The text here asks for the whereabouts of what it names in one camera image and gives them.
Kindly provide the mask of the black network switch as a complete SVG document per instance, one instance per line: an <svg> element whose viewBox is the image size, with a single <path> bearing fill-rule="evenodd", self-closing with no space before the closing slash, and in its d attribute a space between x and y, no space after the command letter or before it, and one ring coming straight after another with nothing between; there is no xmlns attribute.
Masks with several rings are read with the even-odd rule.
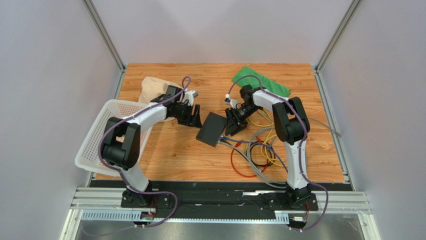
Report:
<svg viewBox="0 0 426 240"><path fill-rule="evenodd" d="M226 127L226 122L226 117L210 112L198 132L196 140L215 148Z"/></svg>

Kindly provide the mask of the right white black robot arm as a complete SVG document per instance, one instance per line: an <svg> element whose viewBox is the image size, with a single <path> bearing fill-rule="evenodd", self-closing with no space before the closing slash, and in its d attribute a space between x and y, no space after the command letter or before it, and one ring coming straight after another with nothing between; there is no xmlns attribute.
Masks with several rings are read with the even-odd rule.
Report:
<svg viewBox="0 0 426 240"><path fill-rule="evenodd" d="M305 205L311 196L311 186L305 174L306 143L310 124L302 101L298 97L278 96L263 87L252 88L246 85L240 90L242 104L225 95L225 135L234 136L248 125L248 117L257 110L267 109L273 114L274 129L277 137L283 142L287 160L287 180L285 203L291 209Z"/></svg>

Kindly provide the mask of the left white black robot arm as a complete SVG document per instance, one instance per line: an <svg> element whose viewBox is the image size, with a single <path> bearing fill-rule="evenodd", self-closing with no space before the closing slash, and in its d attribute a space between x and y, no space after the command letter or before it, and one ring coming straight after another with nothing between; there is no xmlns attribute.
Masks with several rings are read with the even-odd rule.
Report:
<svg viewBox="0 0 426 240"><path fill-rule="evenodd" d="M165 93L153 98L142 110L124 118L108 119L98 156L103 165L117 171L125 182L124 201L140 207L152 203L151 181L138 164L141 134L167 118L175 118L184 126L202 128L200 105L194 103L198 95L196 90L168 86Z"/></svg>

